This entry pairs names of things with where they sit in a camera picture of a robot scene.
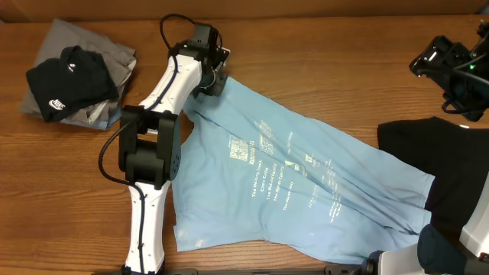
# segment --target t-shirt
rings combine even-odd
[[[101,54],[79,46],[63,49],[26,72],[45,122],[61,121],[81,108],[118,98]]]
[[[185,110],[195,124],[173,181],[178,251],[266,240],[359,264],[415,244],[429,223],[433,176],[233,78]]]
[[[489,172],[489,130],[433,117],[379,125],[378,139],[381,150],[436,176],[426,209],[437,230],[458,239]]]
[[[69,22],[54,19],[37,52],[34,66],[43,63],[48,58],[59,58],[65,47],[73,45],[102,55],[108,74],[117,87],[118,98],[81,108],[60,122],[108,130],[121,117],[121,101],[128,90],[131,73],[136,64],[135,50]],[[30,88],[25,91],[21,112],[41,117],[40,109]]]

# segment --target wooden table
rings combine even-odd
[[[232,50],[227,71],[287,108],[329,123],[377,146],[377,126],[387,121],[446,115],[442,90],[418,79],[410,61],[436,36],[472,47],[481,16],[305,18],[210,21]],[[97,168],[110,132],[46,124],[19,112],[31,68],[49,24],[0,24],[0,274],[90,274],[117,270],[128,252],[130,208],[125,186]],[[80,23],[138,50],[125,104],[152,91],[167,65],[157,21]],[[172,43],[191,35],[186,22],[166,26]],[[192,125],[183,123],[183,139]],[[117,146],[105,165],[117,167]],[[250,241],[176,252],[175,215],[167,197],[164,249],[169,269],[323,267],[325,263],[278,244]]]

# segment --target black cable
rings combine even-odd
[[[483,53],[483,54],[482,54],[482,55],[480,55],[479,57],[474,58],[473,60],[471,60],[471,61],[469,61],[469,62],[467,62],[467,63],[464,63],[464,64],[462,64],[462,65],[456,66],[456,67],[454,67],[453,69],[454,69],[454,70],[459,70],[459,69],[465,68],[465,67],[467,67],[467,66],[472,65],[473,63],[478,62],[479,60],[483,59],[484,57],[486,57],[486,53]]]
[[[196,22],[194,22],[192,19],[188,18],[187,16],[185,15],[178,15],[178,14],[169,14],[169,15],[165,15],[163,18],[161,18],[160,20],[160,34],[161,34],[161,37],[163,38],[163,41],[165,42],[165,44],[167,45],[167,48],[168,50],[171,48],[170,46],[170,43],[168,43],[168,40],[167,40],[167,37],[165,37],[165,33],[163,31],[163,23],[168,19],[168,18],[173,18],[173,17],[176,17],[176,18],[182,18],[182,19],[185,19],[187,21],[189,21],[190,23],[192,24],[196,24]]]
[[[165,20],[167,20],[168,18],[172,18],[172,17],[183,18],[183,19],[186,19],[187,21],[190,21],[192,24],[195,24],[195,22],[192,19],[190,19],[190,18],[188,18],[186,16],[183,16],[183,15],[170,14],[170,15],[166,15],[165,17],[163,17],[161,19],[161,21],[160,21],[160,33],[161,33],[161,37],[163,38],[164,43],[168,47],[168,50],[170,49],[170,43],[168,43],[168,40],[165,37],[164,31],[163,31],[163,23],[164,23]],[[161,99],[167,93],[168,89],[173,84],[173,81],[175,80],[176,75],[178,74],[178,62],[176,61],[176,57],[174,55],[172,55],[172,58],[173,58],[173,63],[175,64],[175,69],[173,70],[173,74],[172,74],[172,76],[170,78],[170,81],[168,82],[167,86],[165,86],[165,88],[163,89],[163,91],[161,92],[161,94],[157,97],[157,99],[153,102],[153,104],[151,104],[148,108],[146,108],[144,110],[145,112],[151,111],[156,105],[158,105],[161,102]],[[111,181],[116,182],[116,183],[121,183],[121,184],[125,184],[127,186],[130,186],[130,187],[133,187],[139,193],[139,199],[141,200],[141,220],[140,220],[140,223],[139,223],[138,250],[139,250],[139,264],[140,264],[140,268],[141,268],[140,272],[141,272],[141,274],[144,274],[144,261],[143,261],[143,245],[144,245],[143,244],[143,227],[144,227],[144,198],[145,198],[145,195],[144,195],[143,191],[141,190],[141,188],[139,186],[137,186],[135,183],[130,183],[127,180],[121,180],[121,179],[118,179],[116,177],[110,176],[105,171],[104,166],[103,166],[103,158],[104,158],[105,152],[107,151],[108,146],[110,146],[110,144],[117,138],[117,136],[119,136],[125,129],[127,129],[129,125],[132,125],[133,123],[135,123],[139,118],[140,118],[140,115],[136,116],[133,120],[129,121],[127,124],[121,126],[105,142],[105,144],[102,147],[102,149],[100,150],[100,154],[99,154],[99,170],[100,170],[100,173],[102,173],[102,175],[107,180],[111,180]]]

